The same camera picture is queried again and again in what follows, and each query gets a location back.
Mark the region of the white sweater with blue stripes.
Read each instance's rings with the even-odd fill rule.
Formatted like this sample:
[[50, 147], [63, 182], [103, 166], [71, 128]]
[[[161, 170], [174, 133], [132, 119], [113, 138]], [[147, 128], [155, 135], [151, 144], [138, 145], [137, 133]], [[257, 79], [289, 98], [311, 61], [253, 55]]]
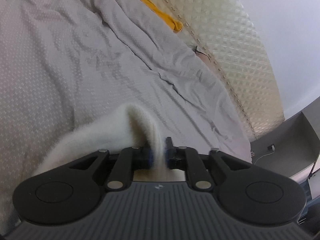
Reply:
[[110, 115], [64, 135], [33, 174], [42, 174], [98, 150], [116, 154], [124, 148], [141, 147], [146, 143], [153, 152], [152, 168], [136, 171], [135, 181], [185, 180], [184, 172], [170, 170], [165, 164], [165, 138], [158, 122], [145, 108], [134, 103], [122, 104]]

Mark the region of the grey bed cover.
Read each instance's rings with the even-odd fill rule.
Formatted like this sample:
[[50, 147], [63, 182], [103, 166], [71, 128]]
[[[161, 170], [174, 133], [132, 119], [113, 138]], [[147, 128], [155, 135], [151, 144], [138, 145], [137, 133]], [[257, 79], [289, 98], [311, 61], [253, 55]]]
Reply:
[[1, 0], [1, 234], [52, 147], [126, 103], [178, 145], [251, 161], [220, 79], [140, 0]]

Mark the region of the grey wall cabinet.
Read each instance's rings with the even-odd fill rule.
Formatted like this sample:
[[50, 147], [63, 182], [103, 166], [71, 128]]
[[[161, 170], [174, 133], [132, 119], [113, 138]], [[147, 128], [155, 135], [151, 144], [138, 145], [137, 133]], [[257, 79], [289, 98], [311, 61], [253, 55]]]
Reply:
[[251, 142], [252, 163], [274, 144], [275, 152], [256, 165], [297, 183], [319, 170], [319, 99], [284, 121], [272, 132]]

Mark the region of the pink pillow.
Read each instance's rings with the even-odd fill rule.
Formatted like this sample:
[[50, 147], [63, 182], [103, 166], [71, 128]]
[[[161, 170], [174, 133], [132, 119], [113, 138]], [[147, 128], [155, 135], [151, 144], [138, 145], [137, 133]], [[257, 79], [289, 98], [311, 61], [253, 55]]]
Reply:
[[199, 51], [199, 48], [196, 47], [195, 49], [195, 55], [207, 66], [207, 68], [214, 73], [217, 77], [219, 77], [219, 73], [215, 68], [215, 65], [213, 61], [209, 58], [209, 56], [201, 51]]

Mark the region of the cream quilted headboard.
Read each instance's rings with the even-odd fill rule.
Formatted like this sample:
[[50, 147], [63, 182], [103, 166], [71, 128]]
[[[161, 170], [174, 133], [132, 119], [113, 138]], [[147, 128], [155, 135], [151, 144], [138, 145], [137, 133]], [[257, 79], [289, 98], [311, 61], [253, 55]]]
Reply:
[[179, 38], [213, 62], [244, 124], [256, 140], [284, 121], [265, 47], [239, 0], [151, 0], [183, 23]]

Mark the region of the yellow garment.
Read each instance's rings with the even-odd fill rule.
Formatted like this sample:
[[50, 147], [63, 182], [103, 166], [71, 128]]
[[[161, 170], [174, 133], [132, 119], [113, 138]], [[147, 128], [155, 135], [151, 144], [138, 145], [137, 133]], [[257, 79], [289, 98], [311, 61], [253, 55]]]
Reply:
[[171, 17], [169, 14], [163, 12], [159, 9], [151, 0], [141, 0], [150, 10], [152, 10], [158, 17], [160, 17], [170, 29], [178, 33], [183, 29], [183, 24], [181, 21], [178, 21]]

